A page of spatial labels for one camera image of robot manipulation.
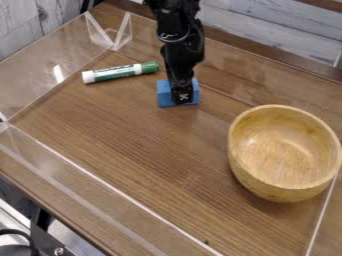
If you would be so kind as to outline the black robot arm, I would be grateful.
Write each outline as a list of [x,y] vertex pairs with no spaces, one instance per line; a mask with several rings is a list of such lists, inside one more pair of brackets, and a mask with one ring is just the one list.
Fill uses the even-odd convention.
[[197,17],[201,0],[143,0],[157,19],[157,35],[162,42],[171,89],[177,105],[194,99],[194,68],[205,60],[205,30]]

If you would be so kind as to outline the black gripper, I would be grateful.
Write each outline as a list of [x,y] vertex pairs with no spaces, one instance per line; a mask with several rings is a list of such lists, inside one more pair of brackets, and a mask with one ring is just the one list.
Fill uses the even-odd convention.
[[205,59],[205,31],[199,19],[182,23],[171,18],[158,20],[158,38],[163,43],[165,58],[171,88],[171,101],[177,105],[194,99],[194,67]]

